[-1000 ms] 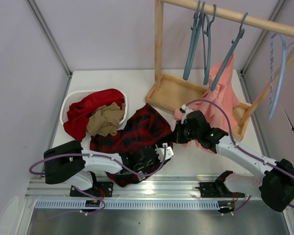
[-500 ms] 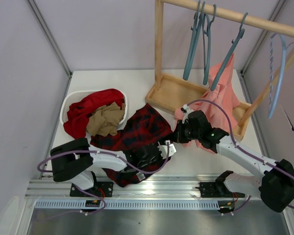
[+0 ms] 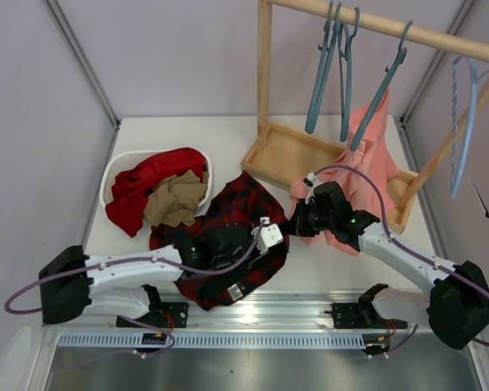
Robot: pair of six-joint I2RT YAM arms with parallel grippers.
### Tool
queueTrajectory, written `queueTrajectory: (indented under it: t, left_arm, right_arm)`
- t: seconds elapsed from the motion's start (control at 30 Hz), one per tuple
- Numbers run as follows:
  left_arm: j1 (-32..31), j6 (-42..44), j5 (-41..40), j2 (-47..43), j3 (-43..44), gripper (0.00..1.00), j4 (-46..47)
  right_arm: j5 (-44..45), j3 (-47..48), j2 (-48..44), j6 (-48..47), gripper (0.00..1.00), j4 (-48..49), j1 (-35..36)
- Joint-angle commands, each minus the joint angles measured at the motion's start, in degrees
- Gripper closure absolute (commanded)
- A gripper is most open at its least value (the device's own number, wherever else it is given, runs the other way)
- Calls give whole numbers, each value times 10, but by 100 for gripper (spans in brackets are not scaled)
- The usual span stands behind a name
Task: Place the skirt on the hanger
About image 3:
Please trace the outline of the red plaid skirt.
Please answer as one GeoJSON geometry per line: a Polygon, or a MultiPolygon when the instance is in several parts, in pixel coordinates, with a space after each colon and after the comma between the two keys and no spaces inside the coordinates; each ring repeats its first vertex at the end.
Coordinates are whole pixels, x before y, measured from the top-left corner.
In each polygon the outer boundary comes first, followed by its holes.
{"type": "MultiPolygon", "coordinates": [[[[173,245],[185,256],[184,264],[199,270],[225,269],[237,262],[253,241],[253,228],[262,217],[272,223],[287,222],[277,199],[256,179],[243,172],[212,199],[206,214],[192,226],[154,226],[151,250],[173,245]]],[[[179,292],[209,311],[229,306],[268,282],[283,266],[289,252],[289,236],[264,254],[254,249],[234,270],[220,275],[184,272],[175,282],[179,292]]]]}

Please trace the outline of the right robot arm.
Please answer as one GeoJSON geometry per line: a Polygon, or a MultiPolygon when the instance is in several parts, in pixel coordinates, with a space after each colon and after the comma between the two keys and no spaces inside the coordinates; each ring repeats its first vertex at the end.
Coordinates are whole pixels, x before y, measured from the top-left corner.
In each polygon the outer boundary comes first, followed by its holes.
{"type": "Polygon", "coordinates": [[[426,325],[453,349],[463,349],[489,326],[489,287],[477,265],[457,265],[418,248],[376,215],[353,209],[336,182],[321,182],[311,174],[302,186],[284,233],[301,238],[330,234],[344,248],[384,262],[420,290],[401,292],[379,284],[363,297],[370,312],[426,325]]]}

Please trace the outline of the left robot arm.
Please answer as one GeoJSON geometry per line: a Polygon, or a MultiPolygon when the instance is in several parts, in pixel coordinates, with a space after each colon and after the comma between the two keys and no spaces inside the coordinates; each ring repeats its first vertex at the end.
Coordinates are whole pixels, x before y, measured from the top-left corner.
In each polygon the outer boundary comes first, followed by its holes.
{"type": "Polygon", "coordinates": [[[39,272],[42,321],[56,325],[84,314],[140,319],[157,307],[158,283],[240,269],[257,252],[259,231],[226,224],[176,244],[124,256],[87,255],[80,245],[68,247],[39,272]]]}

